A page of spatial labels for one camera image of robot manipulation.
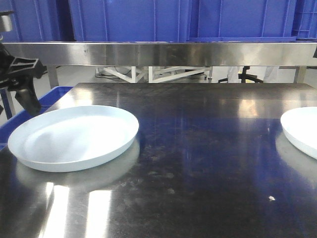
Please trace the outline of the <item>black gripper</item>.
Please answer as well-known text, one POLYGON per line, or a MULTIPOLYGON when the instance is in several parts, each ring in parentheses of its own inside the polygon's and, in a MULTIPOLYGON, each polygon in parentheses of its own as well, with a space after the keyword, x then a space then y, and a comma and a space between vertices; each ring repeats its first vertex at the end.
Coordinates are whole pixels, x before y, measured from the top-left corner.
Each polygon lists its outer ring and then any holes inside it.
POLYGON ((17 90, 16 100, 31 116, 39 115, 42 108, 33 79, 40 79, 44 72, 45 67, 39 59, 15 57, 0 44, 0 88, 17 90))

